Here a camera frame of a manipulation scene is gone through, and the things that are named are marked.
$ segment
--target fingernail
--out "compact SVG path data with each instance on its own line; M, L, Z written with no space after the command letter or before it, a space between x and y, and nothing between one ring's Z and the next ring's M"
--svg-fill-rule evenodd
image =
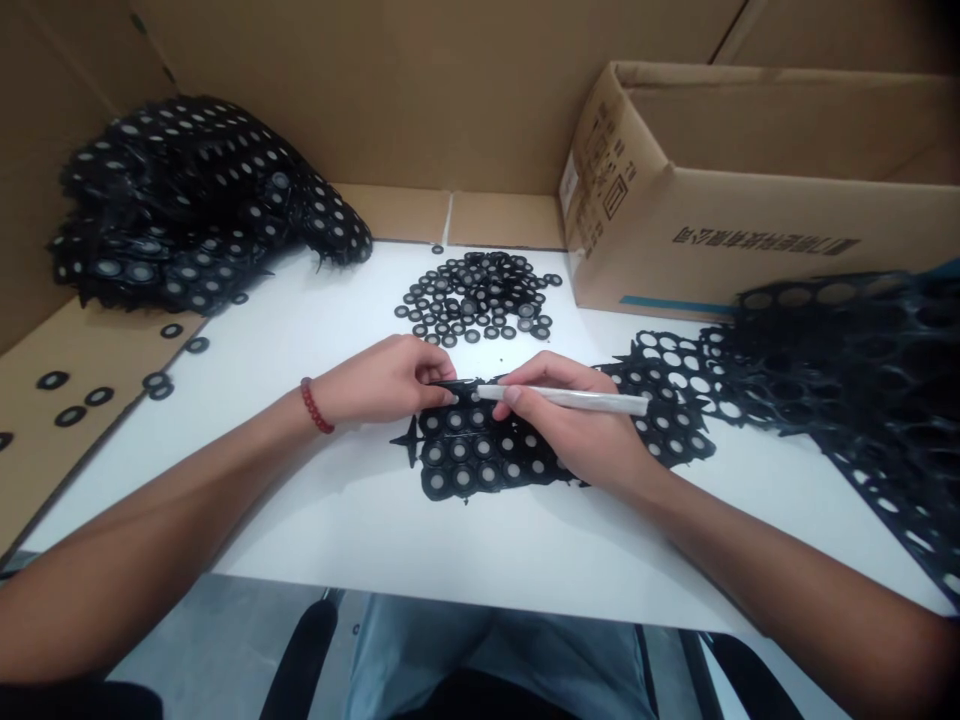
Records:
M518 388L516 385L511 385L503 391L503 399L507 405L513 407L517 400L520 399L520 388Z

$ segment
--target hand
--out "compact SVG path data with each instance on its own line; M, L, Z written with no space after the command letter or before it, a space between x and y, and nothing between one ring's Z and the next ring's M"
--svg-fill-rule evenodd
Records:
M310 390L331 425L393 422L453 403L453 393L427 383L456 379L445 351L413 335L391 335L314 379Z
M506 419L512 410L531 423L581 480L617 490L635 482L648 469L659 467L640 441L629 415L563 408L522 387L618 392L613 380L599 370L544 351L502 377L500 384L512 387L504 394L506 402L497 403L493 409L494 420Z

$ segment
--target floor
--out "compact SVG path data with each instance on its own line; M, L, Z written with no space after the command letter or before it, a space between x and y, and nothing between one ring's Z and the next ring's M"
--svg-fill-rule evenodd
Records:
M203 575L110 679L154 690L166 720L258 718L297 621L322 595L323 588L306 585ZM311 720L343 713L365 600L365 593L344 595ZM647 627L646 638L661 720L699 720L676 631Z

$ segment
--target jeans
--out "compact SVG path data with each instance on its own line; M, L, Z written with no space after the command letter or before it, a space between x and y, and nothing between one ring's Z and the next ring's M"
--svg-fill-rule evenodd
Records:
M382 720L421 707L458 668L581 718L655 720L632 625L390 595L368 602L344 717Z

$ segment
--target blue stripe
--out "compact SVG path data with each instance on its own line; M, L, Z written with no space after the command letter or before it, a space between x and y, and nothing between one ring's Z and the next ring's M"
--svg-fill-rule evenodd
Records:
M679 300L660 300L659 298L641 298L634 295L624 295L621 305L640 305L655 307L664 310L689 310L691 312L706 312L714 315L733 315L734 308L730 305L711 305L710 303L688 303Z

